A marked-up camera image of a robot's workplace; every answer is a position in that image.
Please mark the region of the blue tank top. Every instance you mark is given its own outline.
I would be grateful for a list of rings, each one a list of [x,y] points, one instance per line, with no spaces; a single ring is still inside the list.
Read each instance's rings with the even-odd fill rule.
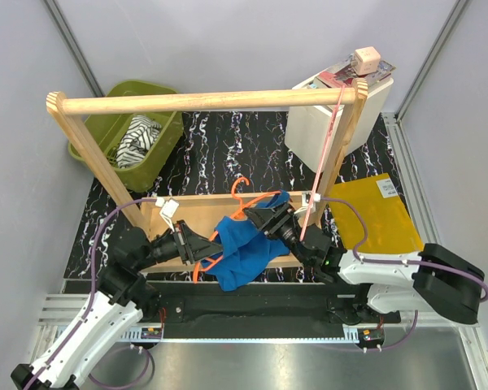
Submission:
[[[235,220],[225,216],[216,225],[215,242],[223,251],[202,261],[207,267],[211,260],[218,260],[207,270],[216,277],[220,288],[232,292],[259,276],[274,259],[286,256],[289,248],[278,239],[270,240],[249,220]]]

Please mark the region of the striped white tank top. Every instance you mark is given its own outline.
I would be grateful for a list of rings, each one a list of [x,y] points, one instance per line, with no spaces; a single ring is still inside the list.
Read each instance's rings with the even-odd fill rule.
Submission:
[[[125,169],[141,163],[157,141],[161,129],[162,125],[153,119],[144,115],[134,115],[117,146],[117,167]]]

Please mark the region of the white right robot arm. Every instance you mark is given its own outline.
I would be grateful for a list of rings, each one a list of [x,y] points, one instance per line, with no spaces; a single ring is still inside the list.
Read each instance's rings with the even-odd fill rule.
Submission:
[[[411,253],[361,253],[340,249],[315,224],[300,226],[293,206],[246,208],[245,216],[269,240],[281,241],[303,265],[327,284],[356,286],[357,319],[371,322],[395,311],[433,311],[455,323],[473,325],[488,301],[484,272],[440,244]]]

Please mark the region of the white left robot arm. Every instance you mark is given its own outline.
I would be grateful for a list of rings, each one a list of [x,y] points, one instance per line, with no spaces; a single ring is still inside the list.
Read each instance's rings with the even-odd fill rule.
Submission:
[[[78,389],[127,330],[158,315],[160,294],[143,270],[174,258],[194,264],[222,250],[221,244],[194,232],[182,220],[153,240],[139,227],[131,227],[60,337],[36,361],[12,371],[14,385]]]

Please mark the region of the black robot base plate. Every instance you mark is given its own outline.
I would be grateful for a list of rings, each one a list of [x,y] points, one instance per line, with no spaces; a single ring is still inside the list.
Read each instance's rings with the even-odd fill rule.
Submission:
[[[376,314],[345,285],[252,283],[223,292],[216,283],[153,281],[166,311],[164,338],[185,342],[322,342],[349,340],[348,327],[398,324],[399,313]]]

